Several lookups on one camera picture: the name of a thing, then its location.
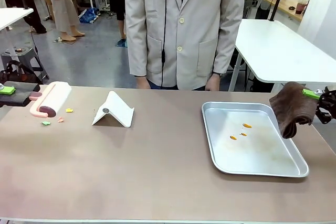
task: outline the pink lint roller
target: pink lint roller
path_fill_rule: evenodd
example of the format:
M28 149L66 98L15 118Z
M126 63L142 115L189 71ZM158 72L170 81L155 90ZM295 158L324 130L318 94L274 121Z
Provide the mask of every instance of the pink lint roller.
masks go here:
M33 92L29 99L35 101L30 113L37 118L54 118L67 100L71 86L67 82L55 81L42 92Z

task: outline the orange piece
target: orange piece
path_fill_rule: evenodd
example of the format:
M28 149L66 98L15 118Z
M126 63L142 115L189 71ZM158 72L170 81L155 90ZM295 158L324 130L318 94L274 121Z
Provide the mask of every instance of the orange piece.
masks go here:
M248 125L248 124L246 124L246 123L244 123L243 126L244 126L245 128L248 128L248 129L252 128L251 125Z

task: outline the green object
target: green object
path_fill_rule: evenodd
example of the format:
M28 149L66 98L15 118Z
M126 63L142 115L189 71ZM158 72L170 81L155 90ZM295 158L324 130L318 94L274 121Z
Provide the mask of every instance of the green object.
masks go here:
M308 89L303 89L302 94L304 94L304 95L306 95L310 98L316 99L316 100L320 99L319 95L315 94L314 91L311 91L311 90L308 90Z
M50 122L41 122L44 126L48 126L48 125L51 125Z
M0 94L13 94L15 92L14 87L6 87L4 86L3 89L0 90Z

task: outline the stool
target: stool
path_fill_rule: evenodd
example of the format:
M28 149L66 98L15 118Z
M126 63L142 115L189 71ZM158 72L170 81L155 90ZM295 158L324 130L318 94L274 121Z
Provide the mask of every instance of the stool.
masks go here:
M34 72L40 72L40 75L37 77L40 80L43 80L44 78L49 79L49 76L44 69L42 63L37 57L37 54L35 53L35 50L33 48L28 48L28 47L22 47L22 52L17 52L16 55L12 56L8 52L3 52L1 53L1 61L2 64L4 65L4 69L7 68L8 63L12 60L12 57L17 57L24 66L27 68L31 69ZM39 65L39 67L33 67L31 64L31 60L35 59Z

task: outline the black shoe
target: black shoe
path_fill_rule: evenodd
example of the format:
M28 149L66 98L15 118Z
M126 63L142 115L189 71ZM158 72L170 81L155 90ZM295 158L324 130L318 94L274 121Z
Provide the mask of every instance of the black shoe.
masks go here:
M42 24L38 25L37 27L34 27L34 29L35 29L37 34L46 34L47 33L46 28Z

